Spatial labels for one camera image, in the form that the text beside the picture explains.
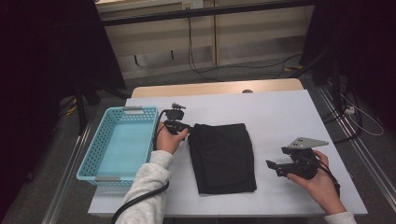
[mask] wooden surface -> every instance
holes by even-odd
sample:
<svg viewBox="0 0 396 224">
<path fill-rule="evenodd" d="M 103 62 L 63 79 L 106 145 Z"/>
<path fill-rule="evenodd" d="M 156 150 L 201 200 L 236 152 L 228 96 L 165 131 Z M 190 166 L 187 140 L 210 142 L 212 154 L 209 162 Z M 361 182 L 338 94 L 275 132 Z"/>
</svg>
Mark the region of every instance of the wooden surface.
<svg viewBox="0 0 396 224">
<path fill-rule="evenodd" d="M 205 95 L 218 93 L 241 93 L 244 90 L 253 92 L 265 91 L 298 91 L 303 85 L 296 78 L 252 80 L 235 82 L 215 82 L 184 84 L 171 86 L 138 87 L 132 93 L 133 98 L 155 96 Z"/>
</svg>

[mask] basket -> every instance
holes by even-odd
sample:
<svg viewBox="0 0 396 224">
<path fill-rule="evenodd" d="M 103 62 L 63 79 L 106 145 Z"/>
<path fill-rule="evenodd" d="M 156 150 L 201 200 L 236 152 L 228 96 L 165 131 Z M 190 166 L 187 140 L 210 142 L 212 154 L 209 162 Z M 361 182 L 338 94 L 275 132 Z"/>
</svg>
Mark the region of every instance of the basket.
<svg viewBox="0 0 396 224">
<path fill-rule="evenodd" d="M 94 186 L 132 185 L 149 161 L 158 118 L 155 106 L 110 107 L 82 161 L 77 179 Z"/>
</svg>

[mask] wire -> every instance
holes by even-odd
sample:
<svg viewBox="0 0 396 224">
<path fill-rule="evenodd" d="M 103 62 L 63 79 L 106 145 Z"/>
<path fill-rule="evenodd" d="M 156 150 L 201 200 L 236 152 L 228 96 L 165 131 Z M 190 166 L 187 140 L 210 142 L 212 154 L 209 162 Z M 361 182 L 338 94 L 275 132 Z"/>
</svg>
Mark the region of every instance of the wire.
<svg viewBox="0 0 396 224">
<path fill-rule="evenodd" d="M 126 203 L 125 205 L 123 205 L 122 207 L 119 208 L 119 210 L 117 210 L 117 212 L 114 214 L 113 218 L 111 218 L 111 223 L 114 224 L 116 223 L 117 219 L 119 218 L 119 216 L 128 208 L 130 208 L 131 206 L 142 202 L 143 200 L 146 200 L 147 198 L 150 198 L 152 196 L 155 196 L 157 194 L 160 194 L 162 192 L 164 192 L 166 189 L 168 189 L 169 187 L 169 181 L 162 187 L 160 187 L 159 189 L 155 189 L 153 191 L 150 191 L 146 194 L 143 194 L 137 198 L 132 199 L 131 201 L 129 201 L 128 203 Z"/>
<path fill-rule="evenodd" d="M 64 109 L 65 107 L 70 105 L 70 103 L 72 103 L 74 100 L 76 100 L 76 96 L 71 97 L 66 103 L 64 103 L 63 105 L 60 105 L 59 108 L 61 110 Z"/>
<path fill-rule="evenodd" d="M 152 143 L 152 145 L 153 145 L 153 147 L 154 147 L 154 149 L 153 150 L 157 150 L 157 137 L 158 137 L 158 133 L 163 129 L 163 127 L 161 127 L 161 130 L 159 130 L 158 132 L 157 132 L 157 130 L 158 130 L 158 126 L 160 125 L 160 121 L 161 121 L 161 117 L 163 116 L 163 113 L 165 113 L 165 112 L 167 112 L 168 110 L 163 110 L 163 111 L 161 111 L 161 113 L 160 113 L 160 116 L 158 117 L 158 119 L 157 119 L 157 123 L 155 124 L 155 127 L 154 127 L 154 132 L 155 132 L 155 134 L 154 134 L 154 139 L 153 139 L 153 143 Z"/>
<path fill-rule="evenodd" d="M 280 72 L 279 72 L 279 74 L 277 74 L 275 77 L 273 77 L 272 79 L 276 79 L 277 77 L 280 77 L 280 75 L 282 75 L 282 73 L 283 73 L 283 70 L 285 69 L 285 63 L 288 61 L 288 60 L 290 60 L 290 59 L 292 59 L 292 58 L 294 58 L 294 57 L 296 57 L 296 56 L 299 56 L 299 55 L 301 55 L 300 53 L 299 54 L 294 54 L 293 56 L 290 56 L 289 58 L 287 58 L 287 59 L 285 59 L 284 61 L 283 61 L 283 63 L 282 63 L 282 69 L 280 70 Z"/>
<path fill-rule="evenodd" d="M 309 159 L 307 159 L 307 158 L 304 158 L 304 157 L 297 157 L 297 158 L 299 158 L 299 159 L 301 159 L 301 160 L 303 160 L 303 161 L 308 161 L 308 162 L 310 162 L 311 164 L 314 164 L 314 165 L 317 166 L 320 170 L 324 171 L 327 175 L 329 175 L 329 177 L 332 179 L 332 182 L 333 182 L 333 184 L 334 184 L 335 191 L 337 192 L 338 197 L 340 197 L 340 188 L 341 188 L 341 186 L 340 186 L 340 184 L 338 183 L 338 180 L 335 178 L 335 176 L 334 176 L 334 175 L 332 174 L 332 172 L 330 171 L 329 166 L 327 166 L 323 161 L 319 161 L 319 162 L 320 162 L 321 164 L 323 164 L 326 168 L 324 168 L 323 166 L 319 165 L 318 163 L 316 163 L 316 162 L 314 162 L 314 161 L 311 161 L 311 160 L 309 160 Z"/>
<path fill-rule="evenodd" d="M 354 91 L 352 91 L 352 95 L 353 95 L 353 98 L 354 98 L 354 100 L 356 102 L 356 105 L 359 105 L 358 99 L 357 99 L 356 94 L 354 93 Z M 362 119 L 361 119 L 361 112 L 359 110 L 358 110 L 358 113 L 356 113 L 356 117 L 358 118 L 359 125 L 362 127 L 363 124 L 362 124 Z M 332 141 L 332 142 L 334 144 L 343 143 L 343 142 L 346 142 L 346 141 L 349 141 L 349 140 L 352 140 L 352 139 L 358 137 L 360 134 L 361 134 L 361 128 L 359 128 L 357 131 L 354 131 L 354 134 L 352 134 L 348 138 L 345 138 L 345 139 L 342 139 L 342 140 L 338 140 L 338 141 Z"/>
<path fill-rule="evenodd" d="M 346 101 L 348 101 L 348 102 L 350 103 L 350 101 L 349 101 L 343 94 L 341 94 L 341 96 L 342 96 Z M 366 112 L 364 112 L 363 110 L 361 110 L 358 106 L 353 105 L 352 103 L 350 103 L 350 104 L 351 104 L 352 106 L 354 106 L 358 111 L 360 111 L 361 113 L 363 113 L 365 116 L 367 116 L 369 119 L 371 119 L 371 120 L 381 129 L 381 133 L 370 133 L 369 131 L 363 129 L 363 127 L 361 127 L 362 125 L 359 125 L 359 124 L 350 116 L 350 114 L 349 114 L 349 117 L 350 117 L 351 121 L 352 121 L 353 123 L 355 123 L 356 126 L 358 126 L 360 129 L 362 129 L 364 132 L 366 132 L 366 133 L 368 133 L 368 134 L 370 134 L 370 135 L 380 136 L 380 135 L 382 135 L 382 134 L 384 133 L 384 129 L 382 128 L 382 126 L 381 126 L 375 119 L 373 119 L 370 115 L 368 115 Z"/>
<path fill-rule="evenodd" d="M 222 82 L 222 80 L 213 78 L 213 77 L 205 77 L 204 75 L 201 74 L 201 72 L 199 72 L 197 70 L 197 68 L 195 67 L 195 62 L 194 62 L 194 56 L 192 54 L 192 39 L 191 39 L 191 18 L 187 18 L 188 22 L 189 22 L 189 66 L 190 69 L 195 72 L 196 74 L 198 74 L 200 77 L 203 77 L 205 79 L 209 79 L 209 80 L 214 80 L 214 81 L 219 81 Z"/>
<path fill-rule="evenodd" d="M 335 109 L 332 110 L 331 112 L 329 112 L 329 113 L 323 115 L 322 117 L 320 117 L 320 118 L 322 119 L 323 123 L 325 123 L 324 120 L 325 120 L 326 118 L 328 118 L 330 115 L 332 115 L 334 112 L 335 112 Z"/>
<path fill-rule="evenodd" d="M 78 109 L 74 106 L 73 108 L 71 108 L 70 110 L 68 110 L 66 113 L 63 113 L 63 114 L 58 115 L 58 117 L 60 118 L 60 117 L 65 116 L 65 115 L 70 116 L 70 115 L 72 115 L 72 114 L 73 114 L 74 112 L 76 112 L 76 111 L 78 111 Z"/>
<path fill-rule="evenodd" d="M 203 71 L 199 71 L 199 70 L 195 67 L 195 62 L 194 62 L 193 53 L 192 53 L 192 38 L 191 38 L 192 28 L 191 28 L 191 18 L 188 18 L 188 23 L 189 23 L 189 66 L 190 66 L 190 69 L 191 69 L 193 72 L 195 72 L 195 73 L 198 74 L 200 77 L 203 77 L 203 78 L 205 78 L 205 79 L 215 80 L 215 81 L 220 81 L 220 82 L 222 82 L 223 80 L 219 80 L 219 79 L 212 78 L 212 77 L 205 77 L 205 76 L 203 75 L 203 73 L 207 73 L 207 72 L 214 71 L 214 70 L 217 70 L 217 69 L 222 69 L 222 68 L 252 68 L 252 69 L 260 69 L 260 68 L 268 68 L 268 67 L 273 67 L 273 66 L 277 66 L 277 65 L 283 64 L 283 65 L 282 65 L 282 70 L 279 72 L 279 74 L 276 75 L 275 77 L 273 77 L 273 79 L 275 79 L 275 78 L 279 77 L 280 75 L 282 75 L 283 70 L 284 70 L 284 68 L 285 68 L 285 63 L 286 63 L 288 60 L 290 60 L 290 59 L 292 59 L 292 58 L 294 58 L 294 57 L 297 57 L 297 56 L 300 56 L 300 55 L 301 55 L 301 53 L 297 53 L 297 54 L 294 54 L 294 55 L 290 56 L 289 58 L 287 58 L 287 59 L 285 59 L 285 60 L 283 60 L 283 61 L 281 61 L 281 62 L 279 62 L 279 63 L 273 63 L 273 64 L 268 64 L 268 65 L 263 65 L 263 66 L 228 65 L 228 66 L 219 66 L 219 67 L 214 67 L 214 68 L 209 68 L 209 69 L 206 69 L 206 70 L 203 70 Z"/>
<path fill-rule="evenodd" d="M 168 111 L 168 110 L 163 110 L 163 111 L 160 113 L 160 116 L 158 117 L 157 122 L 156 122 L 156 124 L 155 124 L 155 128 L 154 128 L 155 134 L 154 134 L 154 139 L 153 139 L 153 146 L 154 146 L 154 149 L 153 149 L 153 150 L 157 150 L 157 136 L 158 136 L 158 134 L 160 133 L 160 131 L 163 129 L 163 127 L 165 127 L 165 126 L 162 126 L 161 129 L 157 132 L 158 125 L 160 124 L 160 120 L 161 120 L 161 117 L 163 116 L 163 113 L 166 113 L 167 111 Z M 157 195 L 157 194 L 160 194 L 160 193 L 164 192 L 166 189 L 168 189 L 168 187 L 169 187 L 169 181 L 168 181 L 164 186 L 160 187 L 159 189 L 155 189 L 155 190 L 153 190 L 153 191 L 150 191 L 150 192 L 148 192 L 148 193 L 145 193 L 145 194 L 143 194 L 143 195 L 140 195 L 139 197 L 134 198 L 134 199 L 132 199 L 131 201 L 129 201 L 128 203 L 124 204 L 124 205 L 123 205 L 122 207 L 120 207 L 120 208 L 117 210 L 117 212 L 114 214 L 113 218 L 111 219 L 111 223 L 112 223 L 112 224 L 116 223 L 117 219 L 120 217 L 120 215 L 121 215 L 126 209 L 130 208 L 131 206 L 133 206 L 133 205 L 135 205 L 135 204 L 137 204 L 137 203 L 142 202 L 143 200 L 146 200 L 146 199 L 148 199 L 148 198 L 150 198 L 150 197 L 152 197 L 152 196 L 155 196 L 155 195 Z"/>
</svg>

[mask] basket handle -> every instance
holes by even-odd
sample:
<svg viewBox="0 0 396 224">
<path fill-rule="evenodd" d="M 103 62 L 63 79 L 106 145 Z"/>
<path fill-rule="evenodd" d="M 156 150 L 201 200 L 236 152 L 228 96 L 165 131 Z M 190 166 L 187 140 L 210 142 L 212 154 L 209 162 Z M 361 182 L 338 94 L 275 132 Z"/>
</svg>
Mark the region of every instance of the basket handle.
<svg viewBox="0 0 396 224">
<path fill-rule="evenodd" d="M 121 182 L 119 176 L 96 176 L 95 181 L 117 181 Z"/>
<path fill-rule="evenodd" d="M 143 106 L 123 106 L 124 114 L 144 114 Z"/>
</svg>

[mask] metal frame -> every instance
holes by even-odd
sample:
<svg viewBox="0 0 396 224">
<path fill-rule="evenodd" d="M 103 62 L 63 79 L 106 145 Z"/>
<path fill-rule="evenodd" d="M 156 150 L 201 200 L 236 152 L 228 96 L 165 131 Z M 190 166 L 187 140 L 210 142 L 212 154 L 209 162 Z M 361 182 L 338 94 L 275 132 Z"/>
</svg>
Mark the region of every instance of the metal frame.
<svg viewBox="0 0 396 224">
<path fill-rule="evenodd" d="M 322 96 L 323 101 L 329 107 L 329 109 L 333 112 L 335 118 L 338 118 L 338 113 L 335 112 L 335 107 L 332 104 L 332 94 L 328 91 L 323 90 L 322 88 L 318 87 L 318 91 Z M 346 135 L 346 137 L 351 137 L 356 134 L 353 130 L 353 127 L 348 119 L 344 116 L 337 119 L 338 125 Z M 388 200 L 389 205 L 393 208 L 393 211 L 396 212 L 396 187 L 389 180 L 388 176 L 384 173 L 382 168 L 378 165 L 375 161 L 374 157 L 370 153 L 370 150 L 364 145 L 363 141 L 359 137 L 349 140 L 349 143 L 353 146 L 361 161 L 364 163 L 364 166 L 369 171 L 370 175 L 373 177 L 373 180 L 381 189 L 382 193 L 384 194 L 385 198 Z"/>
<path fill-rule="evenodd" d="M 317 0 L 283 0 L 259 4 L 249 4 L 241 6 L 230 6 L 230 7 L 207 7 L 191 10 L 180 10 L 175 12 L 164 12 L 156 13 L 144 16 L 134 16 L 134 17 L 119 17 L 111 19 L 103 19 L 102 24 L 104 26 L 114 26 L 123 25 L 139 22 L 148 21 L 168 21 L 183 18 L 194 18 L 203 16 L 213 16 L 222 14 L 231 14 L 239 12 L 249 12 L 249 11 L 263 11 L 270 9 L 280 9 L 288 7 L 306 7 L 313 6 Z"/>
<path fill-rule="evenodd" d="M 69 162 L 67 163 L 66 168 L 64 169 L 64 174 L 62 176 L 61 182 L 58 185 L 54 195 L 52 196 L 52 200 L 47 209 L 46 215 L 44 215 L 42 224 L 51 224 L 56 223 L 59 214 L 61 213 L 62 206 L 64 205 L 64 200 L 66 198 L 67 192 L 69 190 L 69 186 L 72 178 L 76 178 L 74 175 L 79 166 L 78 161 L 83 157 L 83 148 L 87 142 L 88 136 L 90 134 L 92 121 L 96 116 L 97 107 L 91 112 L 91 119 L 88 122 L 86 128 L 83 130 L 83 133 L 78 137 L 78 140 L 73 148 L 72 155 L 70 157 Z"/>
</svg>

